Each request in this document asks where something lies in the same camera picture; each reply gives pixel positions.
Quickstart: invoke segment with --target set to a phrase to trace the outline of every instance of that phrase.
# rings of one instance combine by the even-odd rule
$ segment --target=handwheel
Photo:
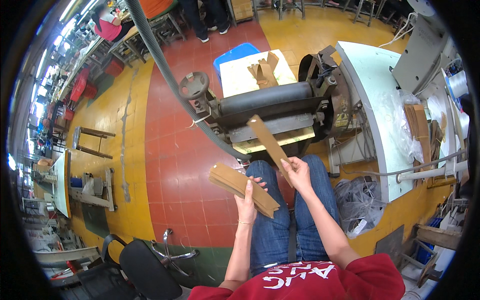
[[[195,100],[206,93],[209,85],[210,79],[206,73],[192,72],[180,81],[179,93],[189,101]]]

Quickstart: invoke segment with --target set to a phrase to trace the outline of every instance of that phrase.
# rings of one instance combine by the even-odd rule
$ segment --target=tiled floor
[[[352,24],[352,13],[338,9],[307,7],[306,20],[298,11],[286,12],[279,21],[271,10],[259,13],[260,24],[249,21],[231,27],[224,36],[213,32],[210,41],[202,44],[192,32],[187,41],[177,41],[168,47],[162,46],[172,72],[180,81],[192,71],[206,72],[210,88],[217,97],[222,91],[212,62],[229,49],[244,43],[252,43],[260,51],[279,48],[282,50],[294,74],[305,54],[315,53],[338,40],[359,42],[377,46],[393,38],[393,29],[378,20],[371,27],[362,23]],[[386,46],[401,52],[408,38]],[[339,62],[339,56],[333,55]],[[132,102],[127,106],[125,133],[121,117],[127,105],[129,87]],[[115,79],[113,86],[88,108],[80,104],[72,122],[74,126],[86,126],[115,132],[117,136],[102,142],[101,151],[114,156],[113,160],[100,159],[85,153],[72,152],[72,173],[80,175],[84,170],[99,174],[102,168],[114,167],[114,197],[119,206],[116,212],[105,212],[108,231],[130,241],[134,238],[160,240],[167,227],[174,234],[170,242],[173,253],[199,249],[195,259],[182,261],[186,271],[195,273],[192,278],[178,277],[187,286],[195,284],[218,285],[225,275],[233,246],[237,223],[237,208],[233,195],[212,185],[208,171],[217,161],[241,169],[237,161],[215,146],[178,103],[163,76],[153,63],[134,62],[134,68],[126,68]],[[125,135],[125,181],[129,185],[131,201],[125,201],[122,187],[121,143]],[[95,148],[97,140],[82,139],[82,145]],[[324,142],[311,145],[308,153],[319,155],[328,167]],[[377,170],[376,163],[357,163],[347,170]],[[354,178],[342,174],[341,178]],[[292,205],[293,190],[279,177],[279,186],[286,202]],[[350,240],[352,247],[361,255],[374,252],[376,242],[405,224],[404,238],[411,227],[431,216],[436,205],[448,195],[449,187],[427,190],[423,185],[395,200],[385,209],[379,225]],[[87,229],[82,209],[73,206],[73,226],[89,246],[101,247],[103,237]],[[112,245],[113,257],[121,247]]]

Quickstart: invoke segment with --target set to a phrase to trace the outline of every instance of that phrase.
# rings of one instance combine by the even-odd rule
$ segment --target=gold bracelet
[[[237,221],[238,221],[239,223],[242,223],[242,224],[248,224],[248,225],[253,225],[253,224],[255,224],[255,222],[253,222],[253,223],[247,223],[247,222],[242,222],[242,221],[240,221],[240,220],[237,220]]]

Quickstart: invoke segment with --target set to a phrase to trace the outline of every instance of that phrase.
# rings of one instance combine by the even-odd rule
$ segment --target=hand
[[[252,193],[253,193],[253,182],[261,181],[261,177],[253,178],[250,176],[250,180],[247,182],[247,187],[245,188],[245,198],[240,198],[237,195],[234,195],[235,201],[237,202],[237,208],[239,211],[239,221],[245,223],[254,223],[257,218],[257,210],[253,205]],[[258,184],[263,187],[266,185],[266,182],[261,182]]]
[[[291,165],[283,159],[281,159],[281,162],[283,168],[288,173],[293,187],[297,189],[300,194],[313,191],[308,164],[295,156],[289,157],[288,159],[290,163],[292,163]]]

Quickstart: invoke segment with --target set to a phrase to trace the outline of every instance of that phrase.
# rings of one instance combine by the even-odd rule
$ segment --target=chrome chair leg
[[[180,274],[182,274],[184,276],[191,276],[192,274],[188,274],[188,273],[184,272],[182,269],[180,269],[180,267],[174,261],[180,260],[180,259],[193,258],[193,257],[197,256],[200,252],[195,249],[192,252],[181,254],[181,255],[174,255],[174,256],[170,255],[170,251],[168,250],[168,235],[172,234],[172,233],[173,233],[173,231],[170,228],[167,228],[167,230],[165,230],[165,232],[163,233],[163,246],[164,246],[164,249],[165,249],[165,254],[163,254],[162,252],[155,249],[155,246],[157,245],[156,240],[151,240],[150,241],[151,248],[155,253],[158,253],[158,255],[160,255],[162,257],[161,263],[162,263],[163,266],[167,267],[170,264]]]

